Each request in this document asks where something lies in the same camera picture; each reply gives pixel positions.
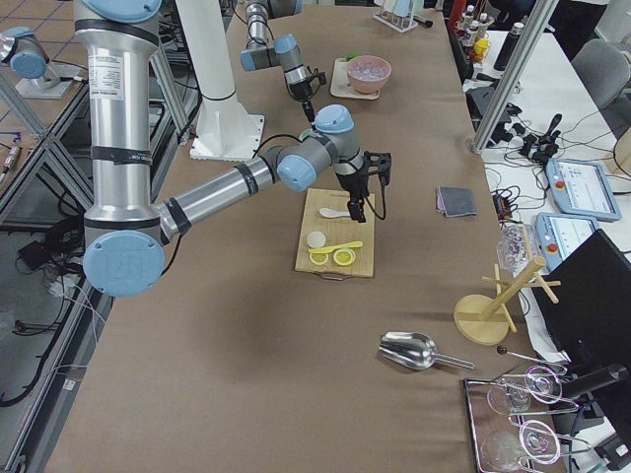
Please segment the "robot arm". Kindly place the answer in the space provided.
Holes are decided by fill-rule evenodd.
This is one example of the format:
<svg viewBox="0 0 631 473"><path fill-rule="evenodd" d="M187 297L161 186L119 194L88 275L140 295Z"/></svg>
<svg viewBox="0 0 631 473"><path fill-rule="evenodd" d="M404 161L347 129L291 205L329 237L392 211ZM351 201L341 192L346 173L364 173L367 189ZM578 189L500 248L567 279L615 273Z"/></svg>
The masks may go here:
<svg viewBox="0 0 631 473"><path fill-rule="evenodd" d="M86 212L83 269L91 285L127 297L151 288L165 269L164 245L193 224L275 182L302 191L333 169L349 194L351 218L365 218L368 167L348 109L322 108L295 146L261 152L264 119L236 95L220 7L176 5L201 95L195 158L235 162L226 173L160 204L151 198L150 61L159 52L157 1L78 1L75 36L88 53L94 203Z"/></svg>
<svg viewBox="0 0 631 473"><path fill-rule="evenodd" d="M326 84L325 73L305 64L292 34L274 37L268 25L270 20L297 15L302 9L302 1L245 1L247 42L240 60L245 71L280 66L289 96L301 104L310 126L315 127L312 98Z"/></svg>

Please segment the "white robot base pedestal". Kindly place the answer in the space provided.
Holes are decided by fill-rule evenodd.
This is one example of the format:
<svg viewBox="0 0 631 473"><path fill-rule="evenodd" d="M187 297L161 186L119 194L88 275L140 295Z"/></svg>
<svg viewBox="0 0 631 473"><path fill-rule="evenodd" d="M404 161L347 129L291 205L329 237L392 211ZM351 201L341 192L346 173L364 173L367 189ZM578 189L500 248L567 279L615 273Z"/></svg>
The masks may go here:
<svg viewBox="0 0 631 473"><path fill-rule="evenodd" d="M176 7L202 97L190 155L246 161L259 145L264 117L238 99L219 3L179 0Z"/></svg>

